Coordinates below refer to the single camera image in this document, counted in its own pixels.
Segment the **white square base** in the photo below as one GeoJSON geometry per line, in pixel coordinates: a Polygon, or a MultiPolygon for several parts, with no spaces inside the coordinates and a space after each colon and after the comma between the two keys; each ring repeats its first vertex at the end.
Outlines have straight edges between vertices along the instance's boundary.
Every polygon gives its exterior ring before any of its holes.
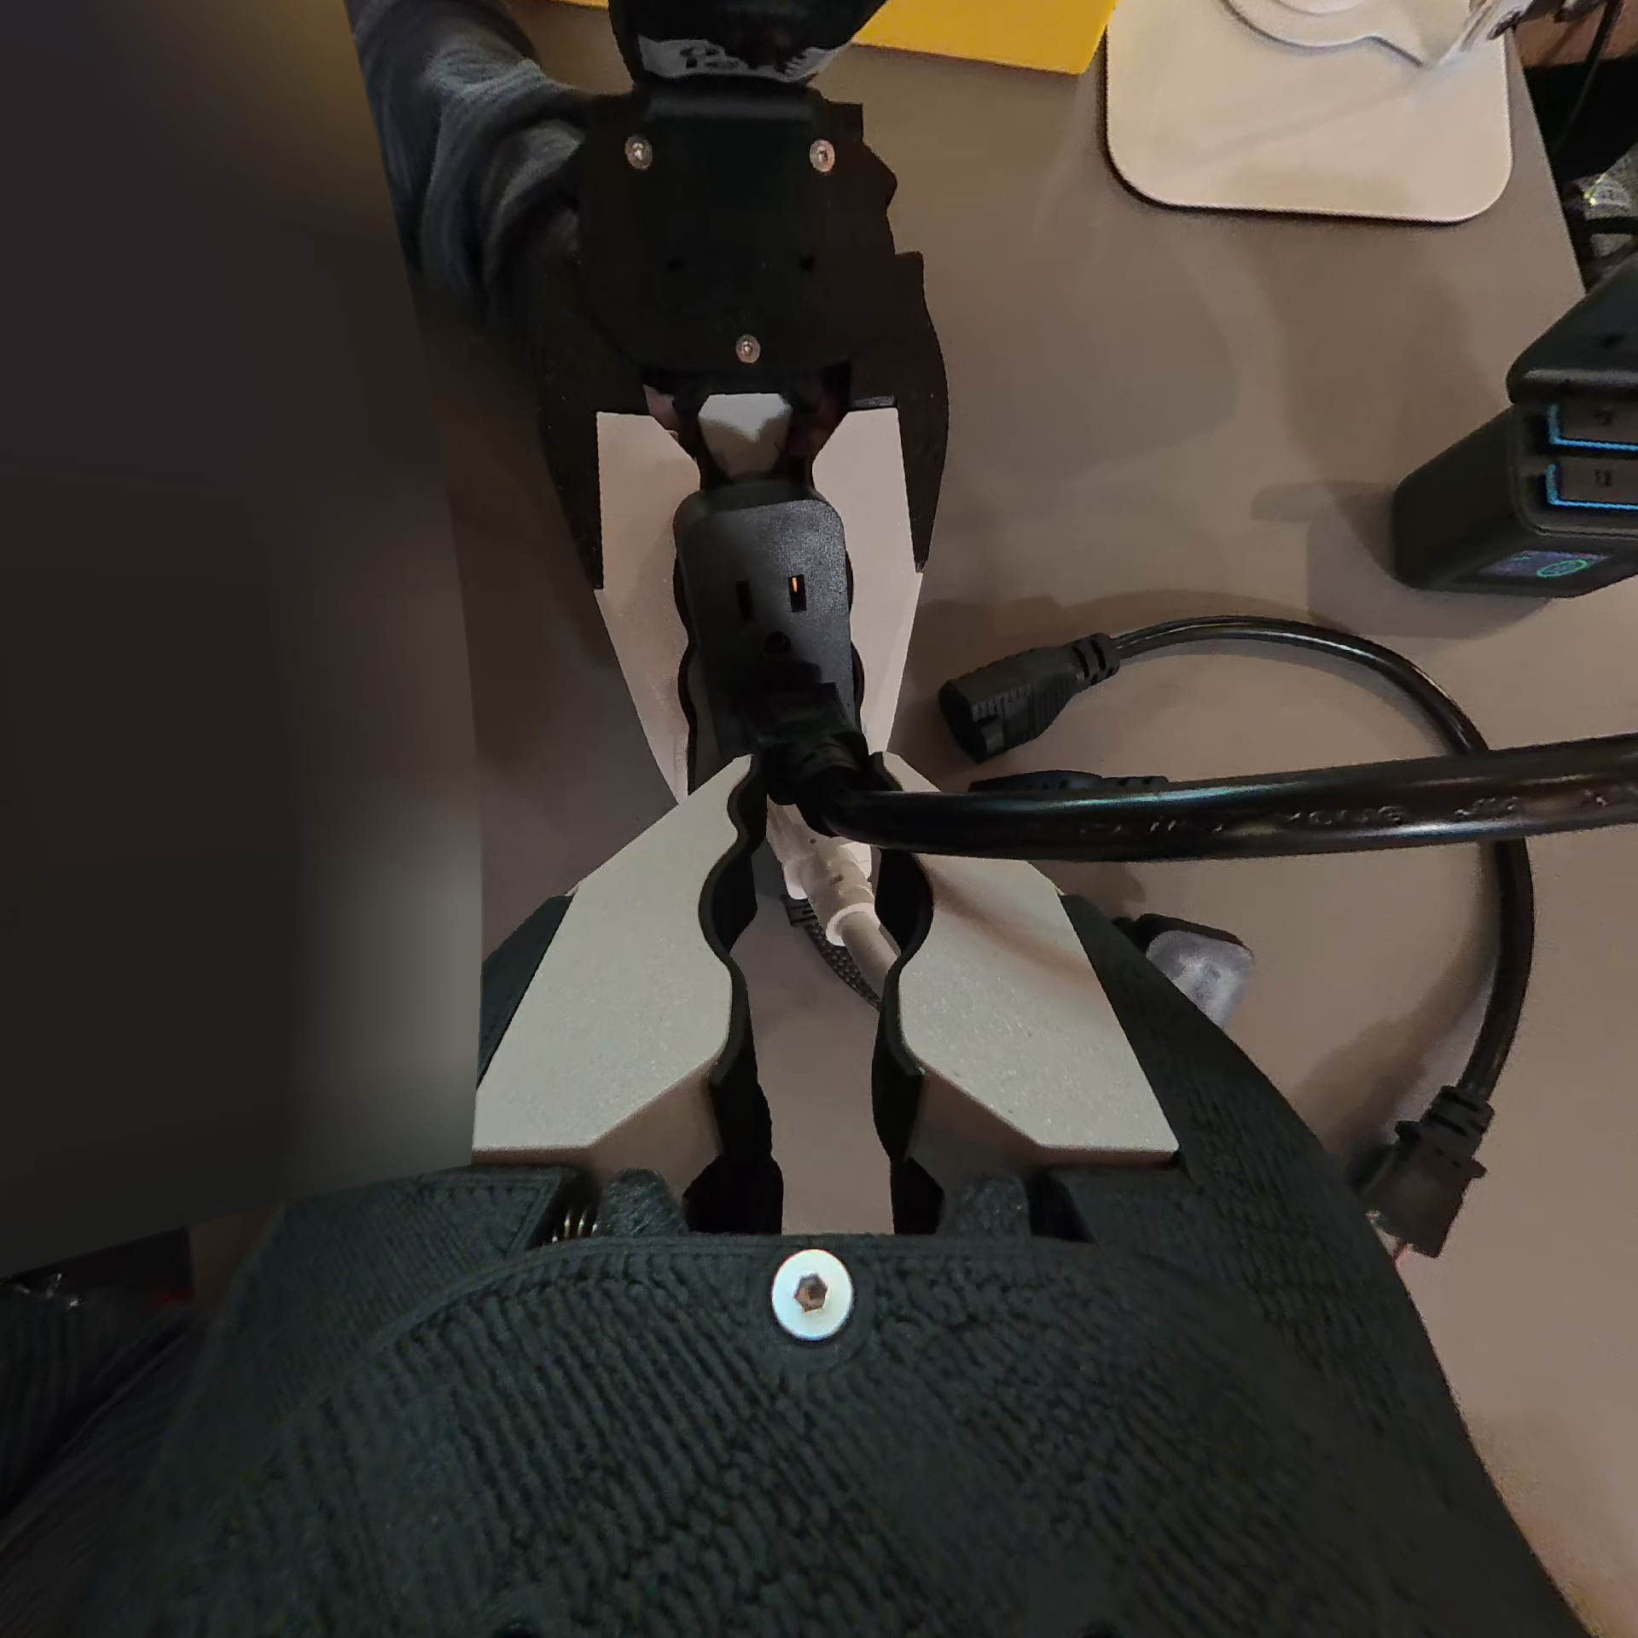
{"type": "Polygon", "coordinates": [[[1512,175],[1505,35],[1425,70],[1383,44],[1294,49],[1230,2],[1119,2],[1104,41],[1107,150],[1164,206],[1434,227],[1512,175]]]}

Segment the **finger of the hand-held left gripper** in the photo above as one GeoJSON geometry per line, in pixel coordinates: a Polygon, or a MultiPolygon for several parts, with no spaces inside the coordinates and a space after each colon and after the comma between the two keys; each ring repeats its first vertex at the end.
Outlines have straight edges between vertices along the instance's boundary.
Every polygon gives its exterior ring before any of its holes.
{"type": "Polygon", "coordinates": [[[676,799],[691,789],[691,721],[680,685],[687,633],[674,587],[674,516],[698,485],[698,462],[657,418],[598,414],[598,607],[647,743],[676,799]]]}
{"type": "Polygon", "coordinates": [[[851,566],[851,644],[863,668],[862,730],[886,750],[919,607],[894,407],[849,412],[819,454],[819,495],[837,509],[851,566]]]}

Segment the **black power adapter block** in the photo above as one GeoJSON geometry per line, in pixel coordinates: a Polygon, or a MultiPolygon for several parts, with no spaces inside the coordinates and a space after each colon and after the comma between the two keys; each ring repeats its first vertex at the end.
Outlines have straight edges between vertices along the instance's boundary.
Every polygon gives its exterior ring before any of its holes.
{"type": "Polygon", "coordinates": [[[670,538],[696,779],[754,747],[769,698],[834,685],[858,726],[863,666],[837,507],[804,481],[725,483],[684,499],[670,538]]]}

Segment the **black battery charger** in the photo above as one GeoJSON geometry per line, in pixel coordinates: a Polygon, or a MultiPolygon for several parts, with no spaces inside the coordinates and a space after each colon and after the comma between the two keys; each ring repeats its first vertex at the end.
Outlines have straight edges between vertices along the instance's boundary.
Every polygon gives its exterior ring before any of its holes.
{"type": "Polygon", "coordinates": [[[1397,485],[1395,577],[1529,600],[1634,581],[1634,259],[1522,351],[1505,392],[1500,414],[1397,485]]]}

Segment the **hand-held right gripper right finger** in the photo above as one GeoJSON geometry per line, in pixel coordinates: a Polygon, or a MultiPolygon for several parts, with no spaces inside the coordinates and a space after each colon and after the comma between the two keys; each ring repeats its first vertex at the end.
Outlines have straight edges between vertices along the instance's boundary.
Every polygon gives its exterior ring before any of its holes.
{"type": "Polygon", "coordinates": [[[1076,930],[1032,863],[877,849],[898,946],[873,1114],[898,1166],[1165,1166],[1178,1136],[1076,930]]]}

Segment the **clear plastic container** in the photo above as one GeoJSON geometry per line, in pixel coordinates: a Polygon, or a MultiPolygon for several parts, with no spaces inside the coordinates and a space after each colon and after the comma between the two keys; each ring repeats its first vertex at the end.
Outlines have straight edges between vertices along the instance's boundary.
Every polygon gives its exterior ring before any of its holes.
{"type": "Polygon", "coordinates": [[[1434,70],[1517,27],[1533,2],[1230,2],[1227,6],[1276,44],[1337,50],[1372,41],[1434,70]]]}

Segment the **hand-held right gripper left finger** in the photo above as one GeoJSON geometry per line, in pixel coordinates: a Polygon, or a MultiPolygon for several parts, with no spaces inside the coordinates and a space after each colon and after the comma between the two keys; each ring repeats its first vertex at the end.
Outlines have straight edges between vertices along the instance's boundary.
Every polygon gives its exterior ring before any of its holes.
{"type": "Polygon", "coordinates": [[[741,828],[741,756],[586,875],[478,1083],[473,1161],[707,1167],[707,1079],[731,1029],[731,973],[702,902],[741,828]]]}

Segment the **yellow plastic bin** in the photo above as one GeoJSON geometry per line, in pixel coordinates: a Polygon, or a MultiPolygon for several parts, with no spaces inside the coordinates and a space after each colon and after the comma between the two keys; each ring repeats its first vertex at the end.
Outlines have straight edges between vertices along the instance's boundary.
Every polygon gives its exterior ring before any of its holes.
{"type": "Polygon", "coordinates": [[[1114,2],[596,2],[632,78],[807,87],[851,44],[1081,75],[1114,2]]]}

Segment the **person's left forearm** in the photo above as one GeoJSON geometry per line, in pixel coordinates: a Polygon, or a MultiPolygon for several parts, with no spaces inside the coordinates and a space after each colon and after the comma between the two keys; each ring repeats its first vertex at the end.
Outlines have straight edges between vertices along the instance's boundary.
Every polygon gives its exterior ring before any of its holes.
{"type": "Polygon", "coordinates": [[[524,336],[578,243],[590,98],[548,78],[506,2],[348,2],[408,265],[524,336]]]}

